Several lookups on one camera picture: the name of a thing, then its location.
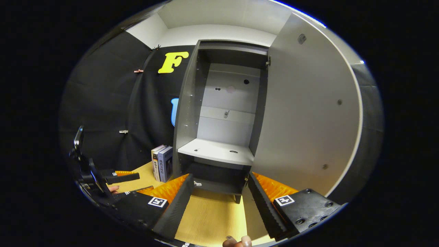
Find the white ceiling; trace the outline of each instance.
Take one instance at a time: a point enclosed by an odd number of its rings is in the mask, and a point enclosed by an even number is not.
[[[158,14],[169,29],[222,24],[277,35],[291,12],[291,9],[268,0],[173,0]]]

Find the wooden table surface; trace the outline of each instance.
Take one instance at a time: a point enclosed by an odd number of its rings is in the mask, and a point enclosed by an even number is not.
[[[164,184],[154,179],[152,162],[133,170],[133,172],[138,172],[140,179],[115,183],[109,187],[118,185],[118,192],[123,193],[151,185],[156,188]],[[175,238],[201,246],[221,247],[226,236],[233,236],[239,241],[242,236],[247,234],[244,200],[241,200],[240,204],[236,204],[233,195],[194,189]],[[253,246],[273,241],[268,235],[259,234],[259,236],[250,235],[250,237]]]

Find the orange foam padding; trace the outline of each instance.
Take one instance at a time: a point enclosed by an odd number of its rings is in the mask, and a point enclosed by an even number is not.
[[[136,190],[136,192],[139,192],[139,193],[147,195],[147,192],[148,191],[152,191],[153,189],[154,189],[154,186],[151,185],[151,186],[149,186],[147,188]]]
[[[261,187],[264,189],[271,203],[273,203],[274,199],[276,198],[299,192],[298,190],[291,188],[290,186],[286,186],[276,180],[267,178],[266,176],[262,176],[261,174],[257,174],[255,172],[253,172],[253,174],[258,180]]]
[[[171,204],[188,175],[189,174],[186,174],[171,181],[167,181],[165,184],[160,185],[153,190],[147,191],[145,195],[166,199],[168,200],[169,204]]]
[[[135,172],[132,171],[114,171],[118,176],[125,176],[128,174],[134,174]]]

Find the gray cabinet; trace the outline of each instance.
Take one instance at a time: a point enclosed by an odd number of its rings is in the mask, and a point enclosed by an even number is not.
[[[201,40],[184,76],[174,130],[173,175],[239,203],[264,115],[267,47]]]

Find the stack of books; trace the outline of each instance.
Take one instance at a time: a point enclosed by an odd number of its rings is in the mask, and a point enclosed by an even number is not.
[[[172,147],[156,147],[151,150],[151,158],[155,180],[166,183],[172,175]]]

